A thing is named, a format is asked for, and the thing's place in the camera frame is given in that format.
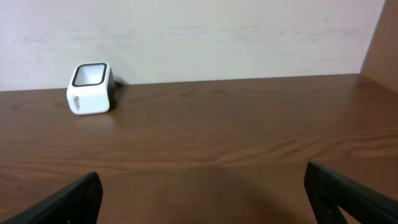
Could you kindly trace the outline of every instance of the wooden table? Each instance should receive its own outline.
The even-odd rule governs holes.
[[[118,100],[77,116],[64,89],[0,93],[0,220],[91,170],[98,223],[315,223],[309,160],[398,198],[398,95],[358,75],[134,85]]]

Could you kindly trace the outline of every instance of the wooden tabletop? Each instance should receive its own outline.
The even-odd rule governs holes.
[[[0,221],[88,171],[98,223],[315,223],[308,161],[398,198],[398,95],[358,75],[133,85],[109,113],[0,93]]]

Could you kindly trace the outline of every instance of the black plastic piece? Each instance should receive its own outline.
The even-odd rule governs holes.
[[[398,202],[317,162],[308,163],[304,187],[318,224],[346,224],[339,207],[361,223],[398,224]]]
[[[94,224],[100,212],[102,194],[100,177],[96,172],[90,172],[3,224]]]

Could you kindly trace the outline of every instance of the white cube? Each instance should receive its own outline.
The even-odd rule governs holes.
[[[69,107],[75,114],[107,112],[114,92],[111,67],[106,62],[76,67],[67,90]]]

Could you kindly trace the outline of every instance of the wall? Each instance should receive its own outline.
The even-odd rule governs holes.
[[[359,73],[383,0],[0,0],[0,90]]]
[[[398,91],[398,1],[387,0],[362,75]]]

